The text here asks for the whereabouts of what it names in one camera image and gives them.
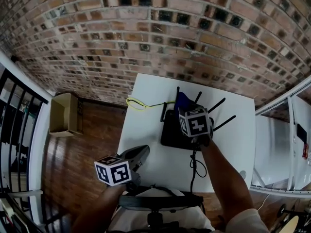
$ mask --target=white table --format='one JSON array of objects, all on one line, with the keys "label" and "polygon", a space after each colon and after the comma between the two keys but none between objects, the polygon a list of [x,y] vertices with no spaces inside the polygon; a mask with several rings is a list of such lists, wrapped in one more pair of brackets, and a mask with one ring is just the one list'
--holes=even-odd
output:
[{"label": "white table", "polygon": [[[137,76],[132,97],[148,105],[175,100],[178,86],[180,91],[191,100],[195,100],[198,93],[202,91],[198,104],[206,108],[211,108],[222,98],[226,98],[222,105],[210,113],[214,125],[220,125],[233,115],[237,117],[216,131],[213,139],[233,167],[238,172],[243,170],[246,172],[245,182],[249,187],[253,176],[256,145],[254,100],[199,84],[146,74]],[[150,154],[145,164],[138,170],[141,184],[145,186],[156,184],[189,191],[192,179],[192,168],[190,168],[192,151],[160,144],[163,128],[163,123],[160,122],[162,109],[163,106],[156,106],[141,112],[129,107],[118,153],[139,145],[149,145]],[[196,159],[204,163],[200,152],[197,152]],[[198,164],[198,172],[204,173],[200,164]],[[200,178],[197,175],[193,191],[213,192],[209,176]]]}]

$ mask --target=white shirt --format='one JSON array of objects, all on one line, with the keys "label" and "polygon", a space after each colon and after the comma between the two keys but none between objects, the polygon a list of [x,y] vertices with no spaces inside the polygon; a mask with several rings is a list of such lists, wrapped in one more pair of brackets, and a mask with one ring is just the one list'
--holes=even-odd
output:
[{"label": "white shirt", "polygon": [[[178,190],[172,190],[172,192],[174,192],[177,196],[184,196],[184,194]],[[137,196],[168,197],[170,195],[168,195],[165,191],[152,188]],[[128,232],[133,230],[147,229],[147,215],[149,213],[150,211],[133,211],[121,207],[112,217],[108,231]],[[160,211],[160,213],[163,215],[163,223],[178,221],[179,227],[182,228],[210,229],[215,233],[220,233],[220,231],[215,231],[215,229],[210,224],[210,220],[204,215],[198,206],[176,211],[175,213],[171,213],[169,211]],[[257,210],[249,209],[239,213],[234,218],[232,218],[228,222],[225,232],[268,233],[269,231],[263,221],[260,219]]]}]

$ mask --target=yellow cable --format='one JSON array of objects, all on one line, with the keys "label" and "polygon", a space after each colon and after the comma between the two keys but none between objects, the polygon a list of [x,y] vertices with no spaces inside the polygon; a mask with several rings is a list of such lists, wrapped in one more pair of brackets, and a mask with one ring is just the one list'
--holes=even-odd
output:
[{"label": "yellow cable", "polygon": [[[133,109],[135,109],[137,111],[144,111],[146,108],[151,108],[151,107],[155,107],[155,106],[164,104],[164,103],[159,103],[159,104],[154,104],[154,105],[147,105],[147,104],[144,104],[142,101],[140,101],[140,100],[138,100],[136,98],[127,98],[126,99],[126,103],[127,103],[128,106],[132,107]],[[143,108],[142,109],[136,108],[136,107],[134,107],[132,105],[133,103],[139,104]]]}]

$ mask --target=black cable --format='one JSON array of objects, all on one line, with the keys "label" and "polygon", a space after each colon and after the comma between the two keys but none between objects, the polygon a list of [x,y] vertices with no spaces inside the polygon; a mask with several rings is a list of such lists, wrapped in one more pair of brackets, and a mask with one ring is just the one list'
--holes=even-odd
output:
[{"label": "black cable", "polygon": [[158,105],[163,105],[164,103],[158,103],[158,104],[154,104],[154,105],[149,105],[149,107],[155,107],[155,106],[158,106]]},{"label": "black cable", "polygon": [[204,215],[205,215],[205,207],[204,207],[203,202],[201,203],[201,206],[202,206],[202,211],[203,211],[203,213],[204,213]]},{"label": "black cable", "polygon": [[[195,148],[193,149],[192,155],[190,155],[190,158],[191,158],[190,167],[193,168],[193,175],[192,175],[192,180],[191,180],[191,183],[190,183],[190,192],[191,192],[191,194],[193,194],[192,188],[193,188],[193,182],[194,182],[194,179],[195,179],[195,175],[197,174],[197,175],[199,175],[201,178],[204,178],[204,177],[206,177],[206,175],[207,175],[207,169],[206,169],[205,165],[204,165],[202,162],[200,162],[200,161],[198,161],[198,160],[195,159],[195,155],[196,155],[196,153],[197,153],[197,149],[198,149],[198,148],[199,148],[199,146],[195,147]],[[205,175],[200,175],[200,174],[198,173],[198,171],[197,171],[197,162],[200,163],[200,164],[204,167]]]},{"label": "black cable", "polygon": [[155,189],[158,189],[158,190],[165,191],[165,192],[167,192],[168,194],[170,194],[172,197],[176,197],[176,196],[177,196],[174,192],[172,192],[170,189],[167,189],[166,187],[156,186],[155,184],[152,184],[152,185],[150,186],[150,188],[155,188]]}]

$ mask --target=wire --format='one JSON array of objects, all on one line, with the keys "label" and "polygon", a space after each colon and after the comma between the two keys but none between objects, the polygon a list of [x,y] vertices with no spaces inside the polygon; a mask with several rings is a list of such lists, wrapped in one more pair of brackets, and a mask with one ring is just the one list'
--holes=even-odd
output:
[{"label": "wire", "polygon": [[[146,108],[151,108],[151,107],[155,107],[155,106],[159,106],[159,105],[163,105],[164,103],[158,103],[158,104],[154,104],[154,105],[147,105],[147,104],[144,104],[142,101],[136,99],[136,98],[127,98],[126,99],[126,103],[128,106],[132,107],[133,109],[135,110],[138,110],[138,111],[144,111]],[[136,103],[140,106],[142,106],[143,108],[142,109],[139,109],[139,108],[136,108],[134,107],[132,104],[133,103]]]},{"label": "wire", "polygon": [[[192,188],[193,188],[193,182],[194,182],[194,179],[195,179],[195,175],[197,174],[197,175],[199,175],[201,178],[204,178],[204,177],[206,177],[206,175],[207,175],[207,169],[206,169],[205,165],[204,165],[202,162],[200,162],[200,161],[198,161],[198,160],[195,159],[195,155],[196,155],[196,153],[197,153],[197,149],[198,149],[198,148],[199,148],[199,147],[194,148],[194,149],[193,149],[193,152],[192,152],[192,155],[190,155],[190,158],[191,158],[190,167],[193,168],[193,175],[192,175],[192,180],[191,180],[191,183],[190,183],[190,192],[191,192],[191,194],[193,193],[193,192],[192,192]],[[204,167],[205,175],[200,175],[200,174],[198,173],[198,171],[197,171],[197,169],[196,169],[196,168],[197,168],[197,162],[200,163],[200,164]]]},{"label": "wire", "polygon": [[203,211],[203,213],[204,213],[204,215],[205,215],[205,207],[204,207],[203,202],[201,203],[201,206],[202,206],[202,211]]},{"label": "wire", "polygon": [[162,187],[162,186],[156,186],[156,184],[152,184],[151,186],[149,186],[150,188],[155,188],[155,189],[158,189],[158,190],[162,190],[162,191],[165,191],[167,192],[168,194],[170,194],[172,197],[177,197],[177,195],[172,192],[170,189],[166,188],[166,187]]},{"label": "wire", "polygon": [[261,207],[259,207],[259,209],[257,209],[257,211],[259,211],[259,210],[263,207],[263,204],[266,202],[266,200],[267,200],[267,198],[269,197],[269,195],[270,195],[270,194],[268,194],[268,195],[266,196],[266,198],[265,198],[264,201],[262,202]]}]

